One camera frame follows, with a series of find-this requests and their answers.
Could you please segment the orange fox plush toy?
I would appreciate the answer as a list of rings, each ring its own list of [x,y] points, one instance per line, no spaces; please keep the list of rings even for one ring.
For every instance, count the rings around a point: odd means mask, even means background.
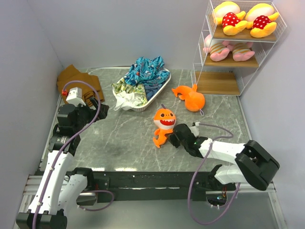
[[[157,148],[161,148],[167,141],[167,136],[173,133],[176,125],[176,116],[174,112],[161,104],[161,108],[157,110],[153,118],[153,122],[157,129],[154,132],[153,142]]]

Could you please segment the orange whale plush toy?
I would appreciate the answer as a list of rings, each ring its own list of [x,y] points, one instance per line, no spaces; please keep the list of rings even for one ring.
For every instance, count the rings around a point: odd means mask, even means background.
[[[180,85],[172,88],[172,92],[175,97],[184,101],[185,108],[188,111],[199,112],[201,116],[204,116],[205,97],[202,93],[197,92],[197,84],[193,84],[192,87]]]

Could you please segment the pink pig plush striped shirt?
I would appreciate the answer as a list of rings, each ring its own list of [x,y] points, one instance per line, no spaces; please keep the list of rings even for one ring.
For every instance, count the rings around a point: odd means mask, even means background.
[[[204,39],[204,48],[203,50],[210,54],[210,58],[214,62],[219,62],[225,59],[230,49],[227,47],[229,45],[229,41],[222,41],[213,39],[209,34]]]

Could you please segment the yellow plush red dotted dress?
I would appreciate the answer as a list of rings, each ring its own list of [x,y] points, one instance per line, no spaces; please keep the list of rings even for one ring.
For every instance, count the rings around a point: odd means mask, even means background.
[[[272,5],[258,3],[246,13],[246,28],[250,30],[250,35],[254,38],[269,36],[276,30],[277,23],[275,21],[279,15],[279,12],[275,12]]]

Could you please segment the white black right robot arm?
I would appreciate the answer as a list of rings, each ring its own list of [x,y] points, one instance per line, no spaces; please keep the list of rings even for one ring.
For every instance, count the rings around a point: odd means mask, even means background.
[[[218,164],[208,174],[206,186],[220,190],[230,183],[248,183],[253,188],[265,191],[280,168],[279,162],[258,142],[221,142],[219,137],[211,139],[199,135],[199,122],[191,127],[179,124],[169,135],[170,143],[182,146],[193,157],[217,159],[228,165]]]

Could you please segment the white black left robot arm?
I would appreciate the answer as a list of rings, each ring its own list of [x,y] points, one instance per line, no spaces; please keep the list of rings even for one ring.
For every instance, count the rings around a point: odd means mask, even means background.
[[[105,119],[109,106],[90,98],[94,108],[83,101],[59,107],[57,124],[49,141],[45,171],[34,199],[26,212],[20,212],[16,224],[21,229],[64,229],[68,213],[77,205],[80,193],[96,187],[90,168],[75,168],[66,186],[63,182],[80,143],[80,133],[92,123]]]

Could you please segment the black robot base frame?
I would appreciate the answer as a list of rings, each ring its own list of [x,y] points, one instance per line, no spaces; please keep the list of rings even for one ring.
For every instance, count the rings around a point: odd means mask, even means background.
[[[93,204],[94,190],[108,190],[116,201],[187,199],[188,192],[191,200],[205,201],[208,195],[232,194],[237,187],[233,183],[210,185],[208,172],[199,172],[190,191],[192,176],[192,172],[93,171],[78,202]]]

